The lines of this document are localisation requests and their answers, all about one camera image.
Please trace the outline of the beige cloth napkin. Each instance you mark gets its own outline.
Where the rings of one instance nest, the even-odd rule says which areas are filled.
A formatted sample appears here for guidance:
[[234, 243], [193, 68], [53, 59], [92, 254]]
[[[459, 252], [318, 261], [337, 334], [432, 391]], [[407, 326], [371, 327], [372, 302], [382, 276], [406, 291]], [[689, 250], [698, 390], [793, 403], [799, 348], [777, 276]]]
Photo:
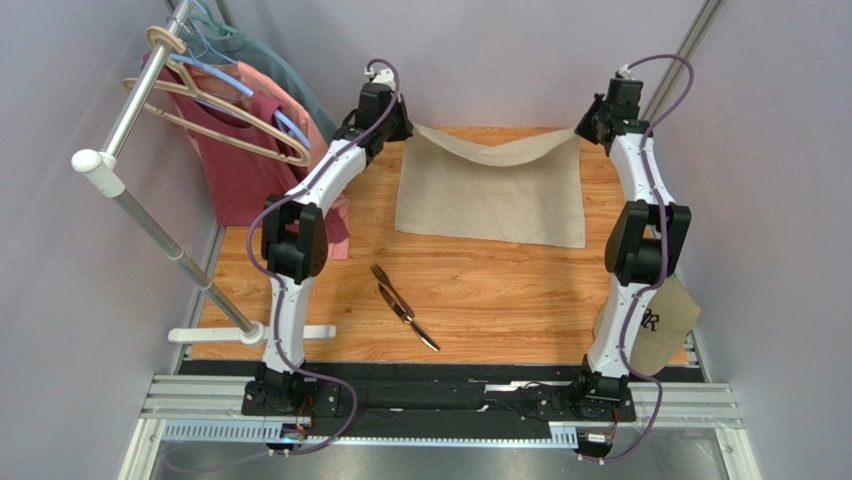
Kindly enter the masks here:
[[404, 147], [395, 228], [583, 248], [580, 150], [570, 130], [486, 146], [418, 125]]

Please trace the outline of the silver fork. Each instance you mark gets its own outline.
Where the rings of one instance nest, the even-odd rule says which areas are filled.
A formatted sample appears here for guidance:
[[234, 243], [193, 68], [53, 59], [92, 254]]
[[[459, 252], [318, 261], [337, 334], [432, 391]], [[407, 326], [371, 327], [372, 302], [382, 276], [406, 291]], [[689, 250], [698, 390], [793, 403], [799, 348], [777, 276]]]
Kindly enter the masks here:
[[385, 272], [385, 270], [377, 263], [374, 263], [370, 266], [370, 270], [378, 280], [378, 282], [385, 287], [394, 300], [403, 308], [403, 310], [412, 318], [415, 317], [415, 313], [413, 309], [409, 306], [409, 304], [400, 296], [397, 289], [393, 286], [389, 276]]

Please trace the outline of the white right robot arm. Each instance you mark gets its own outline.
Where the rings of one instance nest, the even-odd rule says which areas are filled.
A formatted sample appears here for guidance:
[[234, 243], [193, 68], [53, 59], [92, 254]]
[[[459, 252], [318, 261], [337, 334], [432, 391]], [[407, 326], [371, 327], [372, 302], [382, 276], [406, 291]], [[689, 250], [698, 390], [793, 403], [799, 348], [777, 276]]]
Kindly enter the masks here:
[[606, 419], [627, 401], [644, 312], [672, 275], [692, 218], [661, 178], [650, 124], [639, 117], [642, 88], [640, 80], [615, 76], [575, 129], [604, 147], [625, 198], [605, 247], [608, 299], [572, 393], [576, 414], [587, 419]]

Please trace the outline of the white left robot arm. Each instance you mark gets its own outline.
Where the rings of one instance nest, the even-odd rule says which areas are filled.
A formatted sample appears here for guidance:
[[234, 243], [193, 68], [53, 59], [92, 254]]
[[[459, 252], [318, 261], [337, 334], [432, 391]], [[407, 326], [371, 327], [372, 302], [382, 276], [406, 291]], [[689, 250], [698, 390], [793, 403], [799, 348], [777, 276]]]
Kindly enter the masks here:
[[326, 217], [386, 143], [405, 141], [412, 132], [395, 82], [364, 84], [357, 108], [316, 168], [283, 197], [269, 197], [262, 218], [253, 222], [262, 229], [261, 270], [270, 278], [273, 300], [267, 346], [245, 387], [243, 414], [294, 415], [305, 405], [305, 323], [311, 289], [329, 256]]

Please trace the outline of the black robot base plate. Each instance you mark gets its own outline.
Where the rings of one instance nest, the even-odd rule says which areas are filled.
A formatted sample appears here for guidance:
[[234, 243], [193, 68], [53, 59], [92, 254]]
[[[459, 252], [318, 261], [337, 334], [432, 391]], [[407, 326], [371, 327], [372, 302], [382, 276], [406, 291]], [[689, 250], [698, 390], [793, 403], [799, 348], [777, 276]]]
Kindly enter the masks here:
[[489, 384], [468, 381], [378, 381], [351, 383], [350, 390], [329, 381], [302, 381], [284, 393], [251, 381], [240, 412], [246, 416], [345, 418], [365, 412], [502, 412], [542, 421], [633, 422], [633, 398], [618, 403], [582, 399], [571, 384], [536, 381]]

